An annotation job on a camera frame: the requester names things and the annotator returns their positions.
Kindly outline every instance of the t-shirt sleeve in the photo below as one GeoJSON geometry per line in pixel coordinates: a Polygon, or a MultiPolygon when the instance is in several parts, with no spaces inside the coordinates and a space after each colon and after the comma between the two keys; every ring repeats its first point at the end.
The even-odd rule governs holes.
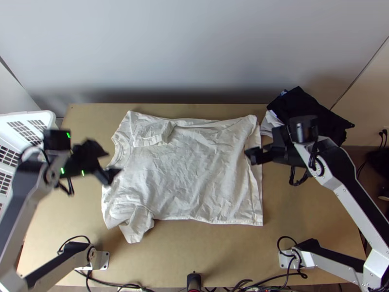
{"type": "Polygon", "coordinates": [[[174,122],[167,119],[133,111],[128,113],[128,119],[133,147],[168,144],[168,137],[175,126],[174,122]]]}
{"type": "Polygon", "coordinates": [[[128,243],[140,242],[146,231],[153,227],[153,214],[142,206],[136,206],[131,218],[119,224],[128,243]]]}

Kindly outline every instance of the black cable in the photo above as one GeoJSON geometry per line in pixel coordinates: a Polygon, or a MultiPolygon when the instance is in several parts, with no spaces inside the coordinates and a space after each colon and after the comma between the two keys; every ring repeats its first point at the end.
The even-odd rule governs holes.
{"type": "MultiPolygon", "coordinates": [[[[45,152],[45,150],[43,150],[42,148],[39,148],[38,146],[35,146],[35,145],[31,145],[31,146],[28,146],[27,148],[25,148],[21,154],[19,155],[19,161],[18,163],[22,162],[22,157],[24,155],[24,153],[28,150],[28,149],[31,149],[31,148],[37,148],[38,150],[40,150],[42,153],[43,153],[43,156],[45,157],[45,160],[48,164],[48,166],[50,166],[50,160],[49,160],[49,157],[47,156],[47,153],[45,152]]],[[[67,189],[63,184],[61,184],[59,181],[58,181],[58,185],[55,186],[55,187],[59,187],[61,190],[63,190],[65,193],[67,193],[68,195],[74,195],[74,188],[73,188],[73,184],[71,182],[71,179],[69,181],[68,179],[68,185],[69,185],[69,189],[67,189]]]]}
{"type": "Polygon", "coordinates": [[[73,239],[76,239],[76,238],[80,238],[80,237],[85,238],[85,239],[87,240],[87,242],[90,244],[90,239],[89,239],[87,236],[85,236],[85,235],[73,236],[73,237],[69,238],[68,240],[66,240],[64,243],[62,243],[62,245],[60,246],[60,248],[59,248],[58,251],[57,251],[57,254],[63,252],[62,248],[63,248],[63,247],[65,246],[65,244],[67,244],[69,241],[71,241],[71,240],[73,240],[73,239]]]}
{"type": "Polygon", "coordinates": [[[281,251],[280,242],[281,242],[281,240],[283,240],[284,238],[290,239],[291,241],[293,241],[293,243],[294,243],[295,245],[297,245],[297,242],[296,242],[292,237],[290,237],[290,236],[281,236],[281,237],[277,240],[277,249],[278,249],[278,252],[279,252],[281,255],[283,255],[283,256],[287,256],[287,257],[296,257],[295,255],[287,255],[287,254],[285,254],[285,253],[283,253],[283,252],[281,251]]]}
{"type": "Polygon", "coordinates": [[[39,150],[43,153],[43,156],[45,157],[45,160],[46,160],[47,164],[50,165],[49,157],[47,156],[45,150],[43,150],[42,148],[39,148],[38,146],[35,146],[35,145],[28,146],[27,148],[25,148],[25,149],[21,152],[21,154],[19,155],[19,161],[20,161],[20,162],[23,161],[23,160],[22,160],[22,157],[23,157],[24,153],[26,153],[26,151],[27,151],[28,149],[31,149],[31,148],[37,148],[37,149],[39,149],[39,150]]]}
{"type": "MultiPolygon", "coordinates": [[[[71,240],[73,239],[76,239],[76,238],[85,238],[87,240],[87,242],[90,244],[90,239],[85,236],[85,235],[77,235],[77,236],[73,236],[69,239],[67,239],[64,243],[62,243],[62,245],[59,247],[58,251],[57,251],[57,254],[63,252],[63,248],[64,246],[71,240]]],[[[132,284],[132,283],[127,283],[127,284],[116,284],[116,283],[109,283],[109,282],[105,282],[105,281],[101,281],[101,280],[98,280],[98,279],[95,279],[91,276],[92,274],[92,271],[88,271],[87,274],[84,274],[83,272],[80,272],[78,270],[74,270],[76,273],[80,274],[81,276],[85,277],[85,285],[87,287],[87,290],[88,292],[90,292],[90,287],[89,287],[89,281],[93,281],[93,282],[96,282],[96,283],[99,283],[99,284],[102,284],[102,285],[106,285],[106,286],[110,286],[110,287],[116,287],[116,288],[119,288],[119,291],[122,289],[122,288],[133,288],[133,289],[142,289],[143,291],[145,292],[154,292],[153,290],[149,289],[149,288],[146,288],[146,287],[142,287],[140,285],[137,285],[137,284],[132,284]]]]}
{"type": "Polygon", "coordinates": [[[312,146],[311,156],[309,157],[308,166],[316,171],[315,160],[318,154],[318,140],[316,139],[312,146]]]}
{"type": "Polygon", "coordinates": [[[88,292],[92,292],[92,291],[90,290],[89,283],[88,283],[88,280],[89,280],[89,277],[90,277],[90,274],[91,274],[91,273],[92,273],[92,271],[88,271],[87,276],[86,276],[86,278],[85,278],[85,286],[87,287],[88,292]]]}
{"type": "Polygon", "coordinates": [[[105,281],[101,281],[99,279],[96,279],[96,278],[93,278],[91,275],[87,275],[87,274],[84,274],[83,272],[80,272],[78,270],[74,270],[76,273],[80,274],[81,276],[83,277],[88,277],[88,281],[92,281],[92,282],[96,282],[96,283],[99,283],[99,284],[102,284],[102,285],[105,285],[105,286],[109,286],[109,287],[115,287],[115,288],[131,288],[131,289],[142,289],[146,292],[154,292],[153,290],[151,290],[150,288],[146,288],[146,287],[142,287],[140,285],[137,285],[137,284],[132,284],[132,283],[127,283],[127,284],[117,284],[117,283],[110,283],[110,282],[105,282],[105,281]]]}
{"type": "Polygon", "coordinates": [[[308,278],[308,275],[307,275],[307,274],[301,272],[301,261],[302,261],[302,258],[301,258],[301,256],[300,256],[300,254],[298,253],[298,251],[295,250],[296,255],[298,256],[298,257],[296,257],[296,255],[288,255],[288,254],[285,254],[285,253],[281,250],[281,248],[280,248],[280,242],[281,242],[281,240],[283,240],[283,239],[285,239],[285,238],[290,239],[291,241],[293,241],[293,243],[294,243],[295,245],[297,245],[297,242],[296,242],[293,238],[291,238],[291,237],[289,237],[289,236],[281,236],[281,237],[278,239],[278,241],[277,241],[277,249],[278,249],[279,253],[280,253],[281,255],[283,255],[283,256],[287,256],[287,257],[290,257],[290,258],[291,258],[291,260],[290,260],[290,262],[289,262],[289,264],[288,264],[288,268],[287,268],[286,274],[282,274],[282,275],[278,275],[278,276],[274,276],[274,277],[271,277],[271,278],[262,280],[262,281],[257,282],[257,283],[255,283],[255,284],[249,286],[249,287],[242,288],[241,291],[246,291],[246,290],[251,289],[251,288],[259,288],[259,287],[263,287],[263,288],[268,288],[268,289],[271,289],[271,290],[277,290],[277,291],[279,291],[279,290],[282,290],[282,289],[284,289],[284,288],[286,287],[286,285],[287,285],[287,283],[288,283],[288,280],[289,280],[289,277],[290,277],[290,276],[299,275],[299,276],[302,277],[303,279],[308,278]],[[296,273],[291,273],[291,272],[290,272],[290,267],[291,267],[291,265],[292,265],[293,260],[295,260],[295,259],[297,259],[297,258],[299,259],[297,272],[296,272],[296,273]],[[271,281],[271,280],[274,280],[274,279],[278,279],[278,278],[282,278],[282,277],[286,277],[285,283],[284,283],[282,286],[280,286],[279,288],[276,288],[276,289],[275,289],[275,288],[270,288],[270,287],[262,286],[262,284],[264,284],[264,283],[266,283],[266,282],[268,282],[268,281],[271,281]]]}
{"type": "Polygon", "coordinates": [[[305,182],[308,179],[308,169],[304,172],[304,175],[298,181],[294,181],[295,173],[296,173],[296,167],[295,166],[291,166],[290,167],[289,184],[292,185],[292,186],[298,186],[298,185],[302,184],[303,182],[305,182]]]}
{"type": "Polygon", "coordinates": [[[235,290],[240,289],[243,285],[247,284],[248,282],[252,282],[252,280],[251,280],[251,279],[243,279],[243,280],[240,280],[240,281],[234,286],[234,288],[231,289],[230,292],[234,292],[235,290]]]}
{"type": "Polygon", "coordinates": [[[385,143],[384,143],[384,146],[383,146],[383,148],[385,148],[386,142],[388,141],[388,130],[383,129],[382,132],[385,134],[385,143]]]}
{"type": "MultiPolygon", "coordinates": [[[[386,142],[388,140],[388,131],[386,129],[383,129],[382,132],[379,132],[378,134],[381,137],[381,143],[380,143],[380,146],[378,147],[378,149],[381,149],[381,147],[382,147],[382,143],[384,141],[384,135],[383,134],[385,134],[385,143],[384,143],[384,146],[382,148],[385,148],[386,142]]],[[[367,163],[367,160],[365,160],[364,163],[362,163],[362,165],[356,171],[356,179],[357,180],[359,180],[359,176],[361,175],[362,169],[365,167],[366,163],[367,163]]]]}
{"type": "Polygon", "coordinates": [[[70,190],[68,190],[63,184],[61,184],[60,182],[58,182],[58,185],[56,187],[59,187],[61,190],[63,190],[65,193],[67,193],[68,195],[71,195],[72,193],[70,192],[70,190]]]}
{"type": "Polygon", "coordinates": [[[67,178],[70,195],[74,195],[74,187],[71,178],[67,178]]]}

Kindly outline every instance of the folded black clothing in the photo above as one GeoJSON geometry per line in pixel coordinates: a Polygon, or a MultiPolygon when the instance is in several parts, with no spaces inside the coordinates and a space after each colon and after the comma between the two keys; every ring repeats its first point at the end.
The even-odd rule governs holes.
{"type": "Polygon", "coordinates": [[[338,146],[346,141],[346,129],[355,127],[354,124],[322,106],[300,86],[278,96],[267,106],[267,109],[274,111],[286,125],[290,118],[316,115],[319,135],[331,138],[338,146]]]}

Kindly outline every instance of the wooden table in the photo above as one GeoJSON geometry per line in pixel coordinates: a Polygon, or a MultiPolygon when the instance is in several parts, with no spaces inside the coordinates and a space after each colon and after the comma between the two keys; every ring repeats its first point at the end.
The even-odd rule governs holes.
{"type": "MultiPolygon", "coordinates": [[[[261,121],[266,108],[247,104],[71,105],[62,128],[71,129],[73,143],[92,138],[113,155],[111,136],[128,110],[166,118],[219,120],[255,114],[261,121]]],[[[263,138],[263,144],[270,142],[268,137],[263,138]]],[[[101,163],[106,165],[110,158],[101,159],[101,163]]],[[[206,287],[230,287],[244,278],[259,281],[284,274],[276,247],[277,239],[283,235],[297,242],[316,238],[325,248],[365,259],[358,229],[336,196],[314,179],[299,187],[290,186],[288,179],[288,166],[263,165],[263,227],[156,221],[140,243],[130,245],[119,228],[106,228],[97,179],[75,178],[73,198],[53,191],[40,203],[26,236],[18,271],[32,271],[53,258],[63,241],[80,234],[111,252],[108,270],[93,272],[94,277],[117,283],[140,282],[148,287],[185,287],[186,275],[193,270],[203,275],[206,287]]],[[[284,244],[282,248],[288,248],[291,243],[284,244]]],[[[320,269],[306,272],[308,279],[292,276],[288,284],[344,282],[320,269]]],[[[283,282],[281,278],[270,284],[283,282]]],[[[83,286],[85,279],[71,272],[59,285],[83,286]]]]}

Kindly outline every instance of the wire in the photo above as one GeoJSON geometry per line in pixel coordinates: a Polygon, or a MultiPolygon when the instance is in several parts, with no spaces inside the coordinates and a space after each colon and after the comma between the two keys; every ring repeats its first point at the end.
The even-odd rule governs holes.
{"type": "Polygon", "coordinates": [[[290,185],[298,186],[298,185],[302,184],[303,182],[305,182],[308,179],[308,169],[305,170],[304,175],[298,181],[294,181],[295,180],[295,172],[296,172],[296,167],[295,166],[291,166],[290,167],[290,176],[289,176],[289,184],[290,185]]]}
{"type": "MultiPolygon", "coordinates": [[[[28,149],[31,149],[31,148],[36,148],[36,149],[39,149],[42,153],[43,153],[43,156],[45,157],[45,160],[48,164],[48,166],[50,166],[51,162],[49,160],[49,157],[47,156],[47,153],[45,152],[45,150],[43,150],[42,148],[39,148],[38,146],[35,146],[35,145],[31,145],[31,146],[28,146],[27,148],[25,148],[21,154],[19,155],[19,163],[22,162],[22,157],[23,155],[26,153],[26,151],[28,149]]],[[[59,181],[58,181],[58,185],[55,186],[55,187],[59,187],[61,190],[63,190],[65,193],[67,193],[68,195],[74,195],[74,188],[73,188],[73,184],[71,182],[71,178],[68,178],[68,186],[69,186],[69,189],[67,189],[63,184],[61,184],[59,181]]]]}
{"type": "Polygon", "coordinates": [[[74,187],[71,178],[67,178],[70,195],[74,195],[74,187]]]}
{"type": "MultiPolygon", "coordinates": [[[[76,239],[76,238],[85,238],[86,241],[90,244],[90,239],[85,236],[85,235],[77,235],[77,236],[73,236],[69,239],[67,239],[64,243],[62,243],[62,245],[59,247],[57,253],[61,253],[63,252],[63,248],[65,247],[65,245],[73,240],[73,239],[76,239]]],[[[142,287],[140,285],[137,285],[137,284],[132,284],[132,283],[127,283],[127,284],[116,284],[116,283],[109,283],[109,282],[105,282],[105,281],[101,281],[101,280],[98,280],[98,279],[95,279],[92,277],[92,271],[88,271],[86,274],[83,273],[83,272],[80,272],[78,270],[74,270],[76,273],[80,274],[81,276],[85,277],[85,286],[88,290],[88,292],[91,292],[90,291],[90,287],[89,287],[89,281],[93,281],[93,282],[96,282],[96,283],[99,283],[99,284],[102,284],[102,285],[106,285],[106,286],[110,286],[110,287],[116,287],[116,288],[119,288],[119,291],[122,289],[122,288],[133,288],[133,289],[142,289],[143,291],[145,292],[154,292],[153,290],[149,289],[149,288],[146,288],[146,287],[142,287]]]]}
{"type": "Polygon", "coordinates": [[[282,252],[281,248],[280,248],[280,242],[281,240],[283,240],[284,238],[287,238],[287,239],[290,239],[291,241],[293,241],[293,243],[295,245],[297,245],[297,242],[290,236],[281,236],[278,240],[277,240],[277,249],[278,249],[278,252],[283,255],[283,256],[288,256],[288,257],[295,257],[295,255],[287,255],[285,253],[282,252]]]}
{"type": "Polygon", "coordinates": [[[388,130],[383,129],[382,132],[385,134],[385,143],[384,143],[384,146],[383,146],[383,148],[385,148],[386,147],[386,142],[388,141],[388,130]]]}
{"type": "Polygon", "coordinates": [[[22,160],[22,157],[23,157],[23,155],[26,153],[26,151],[27,151],[28,149],[31,149],[31,148],[39,149],[39,150],[43,153],[43,156],[45,157],[45,160],[46,160],[47,164],[50,165],[49,157],[47,156],[45,150],[43,150],[42,148],[39,148],[38,146],[35,146],[35,145],[28,146],[27,148],[25,148],[25,149],[21,152],[21,154],[19,155],[19,161],[20,161],[20,162],[23,161],[23,160],[22,160]]]}
{"type": "Polygon", "coordinates": [[[90,239],[89,239],[87,236],[85,236],[85,235],[73,236],[73,237],[69,238],[68,240],[66,240],[64,243],[62,243],[62,245],[60,246],[60,248],[59,248],[58,251],[57,251],[57,254],[63,252],[63,247],[64,247],[65,244],[67,244],[69,241],[71,241],[71,240],[73,240],[73,239],[76,239],[76,238],[80,238],[80,237],[85,238],[85,239],[87,240],[87,242],[90,244],[90,239]]]}
{"type": "MultiPolygon", "coordinates": [[[[380,135],[381,137],[381,143],[380,143],[380,146],[378,147],[378,150],[381,149],[381,148],[385,148],[386,146],[386,142],[388,140],[388,131],[386,131],[386,129],[384,129],[385,131],[382,131],[382,132],[379,132],[378,134],[380,135]],[[384,143],[384,146],[382,146],[382,143],[384,141],[384,135],[385,134],[385,143],[384,143]]],[[[363,170],[363,168],[365,167],[367,163],[367,160],[364,161],[364,163],[362,163],[362,165],[358,168],[358,170],[356,171],[356,179],[359,180],[359,176],[361,175],[361,172],[363,170]]]]}
{"type": "MultiPolygon", "coordinates": [[[[262,281],[260,281],[260,282],[257,282],[257,283],[255,283],[255,284],[253,284],[253,285],[250,285],[250,286],[248,286],[248,287],[241,288],[240,291],[246,291],[246,290],[249,290],[249,289],[252,289],[252,288],[265,288],[265,289],[270,289],[270,290],[275,290],[275,291],[281,291],[282,289],[284,289],[285,287],[287,287],[287,283],[288,283],[288,280],[289,280],[289,277],[290,277],[290,276],[299,275],[299,276],[302,277],[303,279],[308,278],[308,275],[305,274],[305,273],[302,273],[301,270],[300,270],[302,258],[301,258],[301,256],[300,256],[300,254],[298,253],[298,251],[297,251],[296,249],[293,249],[293,250],[295,251],[296,254],[295,254],[295,255],[288,255],[288,254],[285,254],[285,253],[281,250],[281,248],[280,248],[280,242],[281,242],[281,240],[283,240],[283,239],[285,239],[285,238],[290,239],[291,241],[293,241],[293,243],[294,243],[295,245],[297,245],[297,242],[296,242],[292,237],[289,237],[289,236],[281,236],[281,237],[278,239],[278,241],[277,241],[277,249],[278,249],[279,253],[280,253],[281,255],[283,255],[283,256],[287,256],[287,257],[290,257],[290,258],[291,258],[290,261],[289,261],[289,264],[288,264],[288,268],[287,268],[286,274],[282,274],[282,275],[278,275],[278,276],[274,276],[274,277],[271,277],[271,278],[262,280],[262,281]],[[295,259],[297,259],[297,258],[298,258],[298,260],[299,260],[297,272],[296,272],[296,273],[291,273],[291,272],[290,272],[290,267],[291,267],[291,265],[292,265],[293,260],[295,260],[295,259]],[[262,284],[264,284],[264,283],[266,283],[266,282],[268,282],[268,281],[271,281],[271,280],[274,280],[274,279],[278,279],[278,278],[282,278],[282,277],[286,277],[285,283],[284,283],[282,286],[278,287],[278,288],[262,286],[262,284]]],[[[224,287],[224,289],[225,289],[227,292],[232,292],[232,290],[230,291],[230,290],[228,290],[226,287],[224,287]]]]}
{"type": "Polygon", "coordinates": [[[92,271],[88,271],[87,276],[85,278],[85,286],[87,287],[88,292],[91,292],[90,287],[89,287],[89,283],[88,283],[90,274],[92,274],[92,271]]]}

